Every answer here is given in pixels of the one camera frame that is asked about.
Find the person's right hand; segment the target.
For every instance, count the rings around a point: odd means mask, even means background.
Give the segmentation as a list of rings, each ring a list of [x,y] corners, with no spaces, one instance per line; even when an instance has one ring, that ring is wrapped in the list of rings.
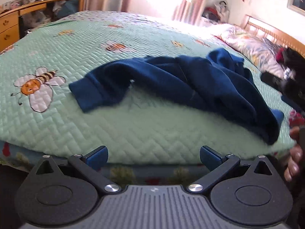
[[[293,127],[290,130],[290,137],[295,140],[296,144],[290,149],[290,158],[287,163],[287,168],[284,171],[284,179],[287,182],[291,182],[299,175],[303,162],[303,150],[299,145],[299,131],[299,126]]]

